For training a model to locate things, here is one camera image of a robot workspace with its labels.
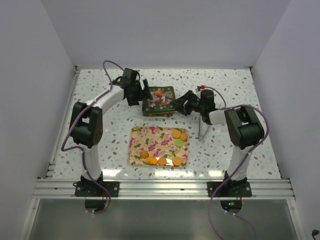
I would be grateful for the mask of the gold tin lid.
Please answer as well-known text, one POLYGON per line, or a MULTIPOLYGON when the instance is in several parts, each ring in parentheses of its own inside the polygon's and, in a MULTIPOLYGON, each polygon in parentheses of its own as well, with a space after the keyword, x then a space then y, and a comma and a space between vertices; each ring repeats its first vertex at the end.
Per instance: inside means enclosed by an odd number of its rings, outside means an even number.
POLYGON ((175 111, 171 101, 176 99, 173 86, 150 87, 152 100, 145 99, 142 102, 142 110, 152 110, 159 112, 175 111))

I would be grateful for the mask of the metal tongs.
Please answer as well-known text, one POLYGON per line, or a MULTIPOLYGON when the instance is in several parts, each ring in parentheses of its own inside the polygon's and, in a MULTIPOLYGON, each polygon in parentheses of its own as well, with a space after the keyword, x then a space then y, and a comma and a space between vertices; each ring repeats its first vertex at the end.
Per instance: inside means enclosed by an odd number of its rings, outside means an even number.
POLYGON ((210 125, 206 124, 202 117, 199 117, 199 123, 198 123, 198 141, 202 141, 204 136, 206 135, 208 129, 210 128, 210 125))

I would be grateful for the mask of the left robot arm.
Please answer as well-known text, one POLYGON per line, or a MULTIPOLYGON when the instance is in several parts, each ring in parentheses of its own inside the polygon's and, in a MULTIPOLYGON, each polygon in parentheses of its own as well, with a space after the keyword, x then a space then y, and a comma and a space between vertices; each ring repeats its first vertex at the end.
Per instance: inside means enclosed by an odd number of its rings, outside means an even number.
POLYGON ((87 102, 73 105, 68 138, 75 143, 82 155, 80 181, 75 182, 75 196, 107 196, 103 184, 103 172, 99 163, 99 143, 102 139, 104 114, 114 105, 126 100, 129 106, 137 106, 143 100, 152 100, 147 79, 141 79, 136 70, 125 68, 122 75, 109 81, 109 89, 87 102))

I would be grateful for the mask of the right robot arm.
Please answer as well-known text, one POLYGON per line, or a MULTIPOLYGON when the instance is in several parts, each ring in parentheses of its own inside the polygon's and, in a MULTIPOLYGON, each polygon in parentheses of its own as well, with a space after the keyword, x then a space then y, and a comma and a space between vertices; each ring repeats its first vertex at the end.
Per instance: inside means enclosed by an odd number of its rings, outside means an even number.
POLYGON ((188 116, 197 112, 208 126, 226 125, 233 145, 230 164, 225 171, 219 188, 227 196, 235 196, 247 181, 247 169, 252 152, 266 140, 270 127, 267 118, 258 108, 249 104, 217 108, 215 94, 222 96, 212 87, 199 88, 196 93, 189 90, 183 96, 173 100, 171 105, 176 112, 188 116))

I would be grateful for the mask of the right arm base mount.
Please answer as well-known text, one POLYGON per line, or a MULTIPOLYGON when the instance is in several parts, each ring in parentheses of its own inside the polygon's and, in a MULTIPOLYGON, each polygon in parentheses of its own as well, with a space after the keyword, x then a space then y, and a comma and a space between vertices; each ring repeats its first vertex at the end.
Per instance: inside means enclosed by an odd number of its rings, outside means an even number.
MULTIPOLYGON (((206 183, 208 196, 211 197, 221 184, 222 182, 218 181, 208 181, 206 183)), ((220 198, 250 198, 253 196, 253 194, 250 183, 246 181, 246 179, 244 179, 239 181, 229 180, 221 188, 218 189, 214 196, 220 198)))

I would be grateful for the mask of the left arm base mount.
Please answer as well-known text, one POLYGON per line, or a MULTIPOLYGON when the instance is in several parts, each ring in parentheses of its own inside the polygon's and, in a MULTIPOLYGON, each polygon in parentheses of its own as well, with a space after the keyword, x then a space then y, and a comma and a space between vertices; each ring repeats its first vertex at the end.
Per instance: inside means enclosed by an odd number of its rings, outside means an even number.
MULTIPOLYGON (((108 190, 109 195, 112 197, 118 197, 120 191, 119 181, 103 181, 99 183, 104 189, 108 190)), ((75 187, 74 195, 76 197, 102 197, 106 196, 105 190, 93 182, 84 183, 82 181, 74 182, 72 184, 75 187)))

